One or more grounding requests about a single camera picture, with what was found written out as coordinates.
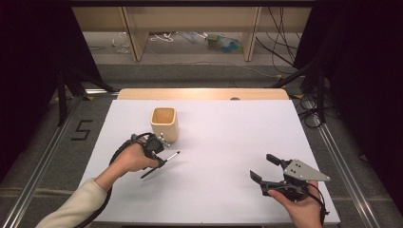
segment white table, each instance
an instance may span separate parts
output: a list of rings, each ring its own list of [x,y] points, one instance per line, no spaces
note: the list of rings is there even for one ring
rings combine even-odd
[[[317,169],[293,103],[271,101],[116,100],[89,160],[83,180],[98,176],[132,133],[151,131],[157,106],[177,109],[179,139],[160,154],[181,154],[145,179],[147,170],[128,173],[113,186],[99,222],[147,225],[267,225],[290,223],[285,209],[264,197],[249,177],[282,181],[282,170],[268,162],[300,159]],[[340,223],[323,182],[319,188],[330,214]]]

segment floor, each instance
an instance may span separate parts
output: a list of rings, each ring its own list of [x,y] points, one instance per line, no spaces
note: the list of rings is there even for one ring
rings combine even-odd
[[[237,33],[214,34],[239,40]],[[276,33],[259,33],[259,40],[267,48],[275,48],[275,52],[285,61],[256,42],[251,62],[245,62],[238,49],[225,52],[208,46],[200,35],[173,32],[166,37],[158,34],[158,38],[152,34],[141,62],[133,62],[127,49],[121,48],[122,34],[85,33],[104,81],[114,87],[264,87],[272,86],[278,78],[296,71],[287,61],[293,61],[289,50],[296,53],[300,34],[286,33],[288,49],[270,39],[276,39]],[[301,80],[303,77],[284,89],[289,95],[299,95]],[[85,84],[85,88],[97,87]],[[71,98],[68,105],[72,115],[63,129],[56,127],[57,97],[49,102],[48,113],[38,126],[31,146],[21,154],[0,184],[1,221],[6,220],[7,214],[12,212],[36,165],[47,152],[50,161],[43,166],[44,174],[35,186],[28,205],[21,211],[23,216],[17,221],[18,226],[33,227],[68,199],[81,180],[108,107],[114,99],[114,95],[99,94],[84,99]],[[315,105],[315,94],[307,95],[302,100],[293,99],[293,102],[298,113],[304,112]],[[329,107],[326,111],[327,122],[321,127],[313,127],[317,119],[312,115],[301,115],[300,118],[320,170],[332,177],[327,187],[341,219],[337,227],[403,227],[403,218],[376,173],[360,159],[361,151],[348,127],[337,115],[330,95],[326,97],[326,105]],[[79,124],[90,129],[90,133],[85,140],[74,141],[72,138],[85,137],[83,133],[76,132]],[[55,142],[55,135],[62,136],[60,141]],[[93,224],[91,227],[119,226]]]

